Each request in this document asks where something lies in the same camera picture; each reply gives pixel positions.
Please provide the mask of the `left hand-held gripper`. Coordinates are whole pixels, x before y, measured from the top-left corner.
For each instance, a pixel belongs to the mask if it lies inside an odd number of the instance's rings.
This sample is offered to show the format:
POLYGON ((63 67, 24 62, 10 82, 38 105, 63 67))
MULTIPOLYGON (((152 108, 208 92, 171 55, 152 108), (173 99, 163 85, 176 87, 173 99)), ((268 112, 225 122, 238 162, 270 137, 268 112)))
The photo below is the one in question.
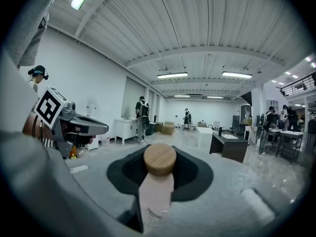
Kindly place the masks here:
POLYGON ((72 135, 102 135, 108 125, 93 118, 76 114, 76 105, 64 97, 56 88, 47 87, 38 99, 34 112, 35 121, 40 122, 39 140, 44 143, 46 127, 52 136, 54 148, 63 158, 69 158, 75 138, 72 135))

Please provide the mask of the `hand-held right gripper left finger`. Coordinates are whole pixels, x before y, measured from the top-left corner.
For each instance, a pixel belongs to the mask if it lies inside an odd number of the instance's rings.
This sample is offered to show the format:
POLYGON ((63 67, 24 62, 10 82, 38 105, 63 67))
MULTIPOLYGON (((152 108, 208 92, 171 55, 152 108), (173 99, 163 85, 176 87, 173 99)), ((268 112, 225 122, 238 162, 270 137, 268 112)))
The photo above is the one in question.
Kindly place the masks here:
POLYGON ((134 196, 129 204, 120 201, 118 203, 118 210, 119 214, 116 216, 118 222, 139 233, 144 232, 144 224, 138 196, 134 196))

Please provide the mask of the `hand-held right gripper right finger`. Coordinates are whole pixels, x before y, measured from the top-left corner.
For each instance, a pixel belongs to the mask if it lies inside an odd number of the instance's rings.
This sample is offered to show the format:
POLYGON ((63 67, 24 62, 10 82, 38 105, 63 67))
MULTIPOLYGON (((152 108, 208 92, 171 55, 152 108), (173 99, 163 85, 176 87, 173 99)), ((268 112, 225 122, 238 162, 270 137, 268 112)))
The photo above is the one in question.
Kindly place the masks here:
POLYGON ((242 190, 241 195, 262 226, 276 218, 276 213, 253 188, 242 190))

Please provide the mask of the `person's left forearm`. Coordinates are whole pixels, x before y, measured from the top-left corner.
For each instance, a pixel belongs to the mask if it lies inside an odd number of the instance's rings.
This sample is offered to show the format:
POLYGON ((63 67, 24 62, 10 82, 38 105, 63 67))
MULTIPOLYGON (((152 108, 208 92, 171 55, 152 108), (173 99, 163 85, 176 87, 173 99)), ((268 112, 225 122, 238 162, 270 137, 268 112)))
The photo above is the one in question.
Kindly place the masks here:
MULTIPOLYGON (((40 139, 40 118, 35 122, 36 116, 37 115, 33 112, 29 114, 22 132, 26 135, 40 139)), ((53 140, 51 130, 45 123, 42 124, 42 138, 53 140)))

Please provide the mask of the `white low cabinet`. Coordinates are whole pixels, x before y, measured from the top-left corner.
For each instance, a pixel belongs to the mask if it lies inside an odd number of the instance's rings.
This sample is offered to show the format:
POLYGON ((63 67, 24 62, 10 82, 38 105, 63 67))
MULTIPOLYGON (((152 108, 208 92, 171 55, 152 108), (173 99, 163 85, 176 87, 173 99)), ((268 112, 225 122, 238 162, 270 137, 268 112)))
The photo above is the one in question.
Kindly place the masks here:
POLYGON ((85 147, 88 151, 98 149, 99 148, 99 135, 96 135, 96 137, 93 138, 92 143, 86 144, 85 147))

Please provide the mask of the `white vanity cabinet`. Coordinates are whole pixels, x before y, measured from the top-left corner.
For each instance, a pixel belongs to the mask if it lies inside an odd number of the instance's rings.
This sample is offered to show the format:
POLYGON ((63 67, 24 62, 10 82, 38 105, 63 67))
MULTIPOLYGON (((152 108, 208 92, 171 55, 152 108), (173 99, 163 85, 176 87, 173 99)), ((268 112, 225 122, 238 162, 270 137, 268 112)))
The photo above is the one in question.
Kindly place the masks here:
POLYGON ((136 119, 116 118, 114 128, 115 141, 120 138, 121 144, 125 144, 126 139, 134 138, 137 135, 136 119))

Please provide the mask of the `dark wooden vanity cabinet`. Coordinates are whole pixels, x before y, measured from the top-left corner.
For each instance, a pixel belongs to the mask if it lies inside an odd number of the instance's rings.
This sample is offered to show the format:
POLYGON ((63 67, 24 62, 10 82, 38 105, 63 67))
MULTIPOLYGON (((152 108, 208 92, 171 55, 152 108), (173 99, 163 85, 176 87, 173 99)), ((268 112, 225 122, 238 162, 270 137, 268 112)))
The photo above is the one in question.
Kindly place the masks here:
POLYGON ((243 163, 248 141, 236 137, 229 133, 222 133, 219 136, 216 132, 212 134, 210 154, 220 154, 223 158, 228 158, 243 163))

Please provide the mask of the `black felt tray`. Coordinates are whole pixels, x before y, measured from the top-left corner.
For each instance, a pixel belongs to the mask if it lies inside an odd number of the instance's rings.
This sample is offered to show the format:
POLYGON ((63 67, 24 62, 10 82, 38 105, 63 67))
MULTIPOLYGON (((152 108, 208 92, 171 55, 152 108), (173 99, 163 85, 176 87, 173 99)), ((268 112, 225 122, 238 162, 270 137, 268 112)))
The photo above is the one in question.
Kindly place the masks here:
MULTIPOLYGON (((148 146, 115 160, 107 169, 107 178, 123 194, 139 197, 139 188, 148 174, 144 152, 148 146)), ((191 201, 201 196, 212 184, 212 168, 201 159, 173 146, 176 162, 172 174, 174 191, 171 201, 191 201)))

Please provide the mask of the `large cardboard box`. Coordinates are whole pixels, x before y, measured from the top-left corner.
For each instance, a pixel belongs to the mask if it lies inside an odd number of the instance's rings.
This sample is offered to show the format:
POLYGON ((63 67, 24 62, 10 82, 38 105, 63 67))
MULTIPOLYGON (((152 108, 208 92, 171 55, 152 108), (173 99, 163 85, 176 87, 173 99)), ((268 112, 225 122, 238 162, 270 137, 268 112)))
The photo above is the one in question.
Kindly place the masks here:
POLYGON ((175 124, 173 122, 166 121, 161 128, 161 133, 165 135, 172 135, 174 128, 175 124))

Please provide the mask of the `white top metal table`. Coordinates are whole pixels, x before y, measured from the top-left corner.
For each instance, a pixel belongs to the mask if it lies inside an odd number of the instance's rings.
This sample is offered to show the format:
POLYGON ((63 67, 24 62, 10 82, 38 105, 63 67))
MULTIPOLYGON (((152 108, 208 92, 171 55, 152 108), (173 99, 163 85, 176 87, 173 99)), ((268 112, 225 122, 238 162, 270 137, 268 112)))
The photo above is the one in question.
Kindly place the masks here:
POLYGON ((296 162, 301 149, 303 135, 303 132, 281 131, 276 157, 285 157, 290 162, 290 165, 296 162))
POLYGON ((277 152, 277 146, 280 138, 281 129, 270 129, 268 132, 268 152, 273 155, 277 152))

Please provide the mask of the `white bathtub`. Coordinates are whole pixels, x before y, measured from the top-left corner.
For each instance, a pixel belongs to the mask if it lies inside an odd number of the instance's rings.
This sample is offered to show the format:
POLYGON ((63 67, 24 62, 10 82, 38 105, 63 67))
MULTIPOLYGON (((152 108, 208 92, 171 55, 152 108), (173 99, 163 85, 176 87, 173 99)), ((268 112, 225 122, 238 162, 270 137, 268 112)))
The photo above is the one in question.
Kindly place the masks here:
POLYGON ((210 149, 213 134, 218 134, 218 132, 210 127, 197 127, 197 147, 210 149))

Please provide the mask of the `person's grey shirt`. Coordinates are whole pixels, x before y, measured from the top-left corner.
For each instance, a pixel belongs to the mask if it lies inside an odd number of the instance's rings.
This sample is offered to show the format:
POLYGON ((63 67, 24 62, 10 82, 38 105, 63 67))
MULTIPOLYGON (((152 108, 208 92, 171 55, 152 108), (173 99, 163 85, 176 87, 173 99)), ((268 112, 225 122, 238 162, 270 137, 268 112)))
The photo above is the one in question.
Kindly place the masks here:
POLYGON ((54 0, 28 0, 5 37, 4 47, 16 67, 35 64, 54 0))

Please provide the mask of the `black balcony railing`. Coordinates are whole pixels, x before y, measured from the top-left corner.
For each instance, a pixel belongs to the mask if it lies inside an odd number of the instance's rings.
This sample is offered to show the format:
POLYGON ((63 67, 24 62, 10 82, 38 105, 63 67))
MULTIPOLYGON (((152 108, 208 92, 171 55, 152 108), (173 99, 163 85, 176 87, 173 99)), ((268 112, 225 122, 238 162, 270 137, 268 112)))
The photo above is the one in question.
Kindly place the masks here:
POLYGON ((314 88, 316 88, 316 72, 280 88, 280 92, 284 97, 286 97, 314 88))

